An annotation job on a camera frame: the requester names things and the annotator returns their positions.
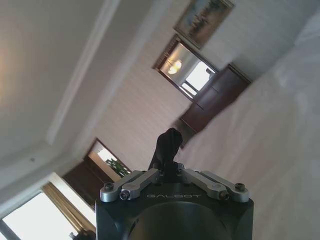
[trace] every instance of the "ceiling light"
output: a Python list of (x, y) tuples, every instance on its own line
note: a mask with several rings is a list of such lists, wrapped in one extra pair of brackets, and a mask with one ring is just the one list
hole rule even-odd
[(177, 60), (174, 62), (174, 64), (169, 68), (168, 74), (173, 75), (176, 74), (182, 67), (181, 60)]

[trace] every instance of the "ceiling molding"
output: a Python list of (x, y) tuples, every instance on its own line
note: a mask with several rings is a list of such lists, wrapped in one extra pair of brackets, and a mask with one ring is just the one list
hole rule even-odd
[(105, 0), (99, 11), (93, 29), (91, 30), (83, 52), (74, 68), (62, 100), (57, 108), (57, 111), (55, 112), (53, 121), (51, 122), (51, 125), (46, 133), (45, 140), (50, 145), (52, 145), (56, 139), (59, 129), (66, 118), (66, 115), (86, 75), (90, 63), (96, 54), (96, 51), (113, 19), (120, 2), (120, 0)]
[(94, 127), (105, 112), (108, 104), (115, 95), (115, 92), (122, 84), (126, 75), (129, 73), (130, 68), (135, 63), (139, 54), (143, 50), (145, 43), (149, 40), (151, 34), (160, 23), (163, 15), (170, 7), (173, 0), (157, 0), (154, 1), (146, 17), (142, 21), (141, 26), (134, 35), (127, 51), (121, 59), (118, 67), (112, 74), (112, 77), (106, 81), (103, 93), (98, 99), (97, 104), (94, 106), (87, 122), (85, 123), (82, 131), (78, 134), (76, 141), (72, 147), (72, 156), (75, 158), (83, 155), (84, 149), (86, 149), (87, 142), (90, 142), (90, 137)]
[(81, 162), (72, 158), (69, 151), (52, 158), (48, 163), (37, 167), (29, 174), (17, 178), (0, 189), (0, 219), (32, 197), (46, 184), (52, 173), (64, 175)]

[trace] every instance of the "painting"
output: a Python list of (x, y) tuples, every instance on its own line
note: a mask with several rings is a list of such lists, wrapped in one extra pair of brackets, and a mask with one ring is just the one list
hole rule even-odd
[(192, 0), (174, 29), (200, 49), (233, 7), (229, 0)]

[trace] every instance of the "curtain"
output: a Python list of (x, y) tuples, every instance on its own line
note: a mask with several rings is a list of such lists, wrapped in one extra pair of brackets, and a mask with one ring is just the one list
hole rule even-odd
[(81, 230), (96, 232), (95, 226), (51, 182), (44, 185), (42, 190), (78, 233)]

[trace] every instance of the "wooden cabinet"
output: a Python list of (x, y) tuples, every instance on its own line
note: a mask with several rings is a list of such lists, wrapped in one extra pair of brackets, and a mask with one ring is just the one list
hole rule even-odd
[(180, 119), (196, 133), (200, 132), (211, 119), (234, 102), (250, 82), (229, 64), (198, 93), (193, 104)]

